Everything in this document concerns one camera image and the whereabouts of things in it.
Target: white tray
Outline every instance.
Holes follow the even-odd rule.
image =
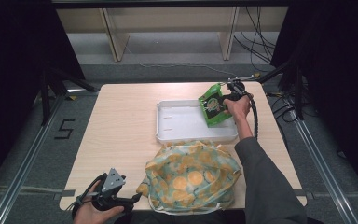
[[[212,140],[226,142],[237,137],[233,118],[208,128],[198,100],[161,101],[157,104],[157,133],[160,143]]]

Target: floral cloth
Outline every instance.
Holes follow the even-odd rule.
[[[145,167],[136,192],[149,198],[157,212],[205,214],[233,203],[232,187],[241,168],[227,150],[213,142],[163,146]]]

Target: black curtain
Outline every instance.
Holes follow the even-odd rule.
[[[0,166],[27,119],[47,66],[84,78],[55,9],[0,0]]]
[[[290,7],[272,64],[288,60],[312,7]],[[321,37],[300,65],[324,122],[358,174],[358,1],[335,4]]]

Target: human hand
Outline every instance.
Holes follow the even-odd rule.
[[[246,119],[251,108],[249,97],[253,97],[253,95],[242,96],[238,101],[224,100],[223,104],[227,105],[228,109],[225,112],[231,114],[235,120],[242,118]]]
[[[97,181],[91,189],[89,193],[93,192],[95,188],[98,186],[100,181]],[[106,222],[109,218],[114,217],[124,211],[123,206],[113,207],[107,211],[99,211],[92,205],[92,197],[85,197],[83,200],[83,205],[77,210],[74,223],[75,224],[102,224]]]
[[[253,97],[253,95],[242,96],[238,101],[230,101],[228,99],[223,101],[228,108],[225,112],[230,113],[234,118],[240,140],[253,136],[248,120],[246,119],[251,108],[249,97]]]

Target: person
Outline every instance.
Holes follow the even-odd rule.
[[[235,146],[235,151],[243,166],[246,181],[246,220],[247,224],[283,224],[283,223],[307,223],[307,215],[301,202],[296,197],[292,187],[267,156],[263,148],[254,139],[247,121],[250,112],[251,95],[243,96],[238,101],[226,99],[228,111],[237,125],[240,141]],[[108,218],[119,213],[121,208],[113,208],[106,212],[97,212],[92,204],[83,205],[76,214],[76,224],[102,223]],[[131,224],[135,223],[226,223],[222,211],[212,212],[207,215],[193,216],[169,216],[160,213],[149,212],[147,214],[134,214]]]

